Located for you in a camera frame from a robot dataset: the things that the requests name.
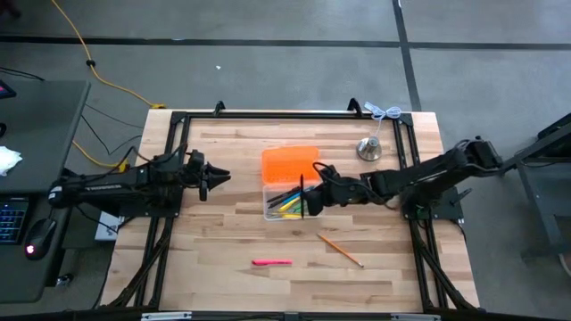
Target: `white cloth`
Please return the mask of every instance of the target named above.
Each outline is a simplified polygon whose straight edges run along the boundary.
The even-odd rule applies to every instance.
[[[8,170],[16,166],[22,160],[19,152],[11,151],[5,146],[0,146],[0,176],[6,176]]]

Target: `butcher block tabletop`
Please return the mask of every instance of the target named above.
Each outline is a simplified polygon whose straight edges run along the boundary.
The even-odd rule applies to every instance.
[[[140,145],[142,155],[164,152],[171,113],[149,111]],[[412,118],[420,159],[442,153],[435,114],[413,112]],[[232,179],[209,192],[207,202],[199,201],[198,190],[185,190],[170,241],[160,309],[422,311],[410,229],[398,211],[369,204],[326,208],[322,217],[305,220],[269,222],[263,217],[263,150],[316,146],[319,160],[335,165],[342,176],[398,169],[389,121],[383,122],[379,132],[380,160],[365,162],[357,156],[357,142],[376,130],[375,121],[357,119],[193,119],[188,149],[203,152],[213,166],[229,170]],[[401,131],[410,165],[405,127]],[[135,218],[120,230],[102,304],[115,299],[140,267],[149,223],[149,218]],[[462,233],[449,221],[435,221],[434,231],[443,270],[466,299],[478,306]],[[365,267],[351,262],[316,233]],[[255,267],[253,259],[290,259],[293,264]],[[436,302],[434,279],[427,275]],[[154,270],[147,283],[147,299],[153,276]]]

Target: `computer mouse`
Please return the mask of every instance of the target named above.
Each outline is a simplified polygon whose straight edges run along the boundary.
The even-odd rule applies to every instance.
[[[55,220],[51,218],[42,218],[34,223],[24,243],[26,258],[42,259],[47,254],[54,237],[55,225]]]

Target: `orange container lid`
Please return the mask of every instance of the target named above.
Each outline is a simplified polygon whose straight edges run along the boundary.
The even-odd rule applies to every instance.
[[[261,180],[264,185],[279,183],[299,183],[318,181],[319,174],[313,162],[319,157],[319,149],[314,146],[293,146],[265,150],[261,153]]]

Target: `black desk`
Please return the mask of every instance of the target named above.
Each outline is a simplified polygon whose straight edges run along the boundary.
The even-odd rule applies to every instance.
[[[18,94],[0,100],[0,120],[8,126],[0,145],[21,152],[23,160],[0,177],[1,194],[34,196],[27,217],[29,227],[50,212],[46,195],[61,173],[89,92],[85,81],[12,81]],[[38,261],[24,256],[23,244],[0,245],[0,303],[39,300],[44,288],[53,285],[62,263],[62,239],[69,210],[55,210],[57,220],[49,252]]]

